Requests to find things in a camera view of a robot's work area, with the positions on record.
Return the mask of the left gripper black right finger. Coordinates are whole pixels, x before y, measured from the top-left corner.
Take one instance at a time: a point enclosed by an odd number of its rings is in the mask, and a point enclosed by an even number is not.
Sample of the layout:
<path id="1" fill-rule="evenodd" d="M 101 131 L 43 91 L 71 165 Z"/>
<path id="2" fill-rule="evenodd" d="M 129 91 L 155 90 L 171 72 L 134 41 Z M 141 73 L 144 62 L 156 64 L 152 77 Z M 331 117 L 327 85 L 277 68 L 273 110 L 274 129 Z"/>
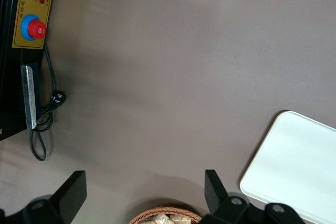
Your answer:
<path id="1" fill-rule="evenodd" d="M 205 171 L 204 196 L 209 209 L 202 223 L 243 223 L 247 202 L 238 195 L 230 195 L 213 169 Z"/>

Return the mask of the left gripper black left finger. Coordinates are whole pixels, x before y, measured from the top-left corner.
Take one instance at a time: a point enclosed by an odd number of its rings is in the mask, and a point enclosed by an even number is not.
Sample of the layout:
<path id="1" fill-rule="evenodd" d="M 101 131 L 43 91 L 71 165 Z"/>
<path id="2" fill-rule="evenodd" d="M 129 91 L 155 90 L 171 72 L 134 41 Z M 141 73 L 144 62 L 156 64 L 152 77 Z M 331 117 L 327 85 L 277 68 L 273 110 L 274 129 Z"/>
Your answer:
<path id="1" fill-rule="evenodd" d="M 24 222 L 72 223 L 86 198 L 86 172 L 75 171 L 53 195 L 29 203 L 23 210 Z"/>

